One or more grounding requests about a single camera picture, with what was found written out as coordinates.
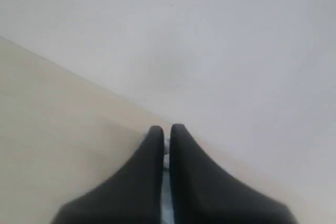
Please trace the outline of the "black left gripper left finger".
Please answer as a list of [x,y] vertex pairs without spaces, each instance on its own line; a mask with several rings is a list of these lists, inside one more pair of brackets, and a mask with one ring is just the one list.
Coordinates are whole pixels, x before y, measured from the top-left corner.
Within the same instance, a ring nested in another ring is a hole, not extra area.
[[105,182],[63,205],[53,223],[160,223],[164,133],[149,128],[130,159]]

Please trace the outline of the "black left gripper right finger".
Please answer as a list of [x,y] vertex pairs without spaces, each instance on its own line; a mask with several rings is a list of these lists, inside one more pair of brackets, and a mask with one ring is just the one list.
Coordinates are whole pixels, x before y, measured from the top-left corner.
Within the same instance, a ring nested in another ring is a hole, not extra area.
[[175,223],[297,223],[286,205],[217,165],[183,124],[171,128],[169,171]]

